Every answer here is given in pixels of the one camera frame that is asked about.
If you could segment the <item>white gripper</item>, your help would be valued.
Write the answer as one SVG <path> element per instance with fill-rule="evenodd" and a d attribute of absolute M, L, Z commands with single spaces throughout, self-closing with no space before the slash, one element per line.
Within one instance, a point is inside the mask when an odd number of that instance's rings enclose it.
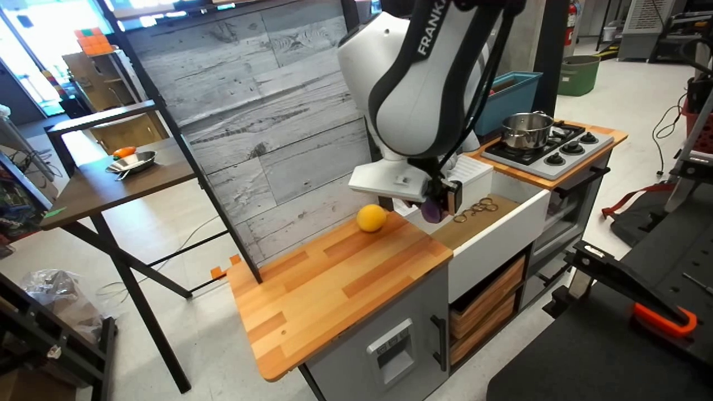
<path fill-rule="evenodd" d="M 414 205 L 424 205 L 428 198 L 434 198 L 447 214 L 456 214 L 460 206 L 458 180 L 433 178 L 424 169 L 402 159 L 376 159 L 357 165 L 347 184 L 353 191 L 399 198 Z"/>

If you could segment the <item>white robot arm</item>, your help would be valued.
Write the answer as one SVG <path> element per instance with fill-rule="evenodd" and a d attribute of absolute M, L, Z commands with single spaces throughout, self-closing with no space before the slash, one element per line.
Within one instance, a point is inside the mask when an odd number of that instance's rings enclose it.
<path fill-rule="evenodd" d="M 526 0 L 414 0 L 383 9 L 338 42 L 343 79 L 378 159 L 350 187 L 416 205 L 438 222 L 464 188 L 443 172 L 480 115 L 507 34 Z"/>

